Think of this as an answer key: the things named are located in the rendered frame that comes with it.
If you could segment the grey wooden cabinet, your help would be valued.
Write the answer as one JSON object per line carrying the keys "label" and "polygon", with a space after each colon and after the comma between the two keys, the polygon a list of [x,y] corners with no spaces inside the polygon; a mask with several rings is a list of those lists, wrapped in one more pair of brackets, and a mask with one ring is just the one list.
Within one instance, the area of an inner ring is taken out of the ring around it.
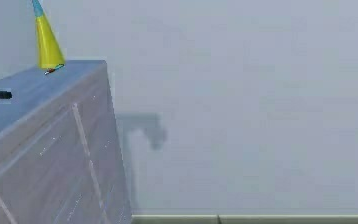
{"label": "grey wooden cabinet", "polygon": [[131,224],[103,60],[0,79],[0,224]]}

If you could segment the yellow and teal cone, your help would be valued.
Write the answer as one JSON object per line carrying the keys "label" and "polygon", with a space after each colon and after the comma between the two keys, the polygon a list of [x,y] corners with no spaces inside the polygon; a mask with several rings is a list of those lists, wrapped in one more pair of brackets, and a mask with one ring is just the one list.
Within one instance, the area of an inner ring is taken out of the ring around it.
{"label": "yellow and teal cone", "polygon": [[38,47],[38,66],[44,69],[45,75],[65,66],[65,58],[39,0],[31,0]]}

